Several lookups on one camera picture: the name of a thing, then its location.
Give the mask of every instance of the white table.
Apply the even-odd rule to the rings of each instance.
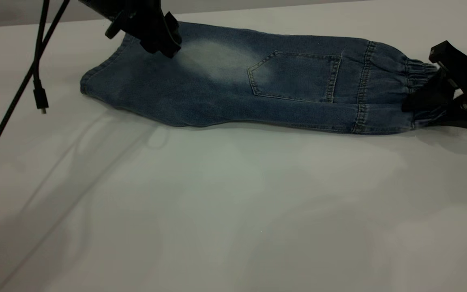
[[[467,54],[467,0],[179,15]],[[115,50],[61,24],[0,141],[0,292],[467,291],[467,130],[358,137],[254,124],[172,128],[83,97]],[[0,119],[36,26],[0,28]]]

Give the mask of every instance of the elastic cuff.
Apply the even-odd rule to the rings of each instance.
[[[406,72],[410,93],[417,91],[432,78],[439,69],[423,61],[407,59]]]

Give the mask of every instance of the jeans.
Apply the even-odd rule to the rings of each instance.
[[[384,135],[441,114],[401,111],[402,100],[437,68],[386,44],[183,22],[180,34],[173,59],[147,53],[126,35],[84,75],[82,93],[172,126],[251,121]]]

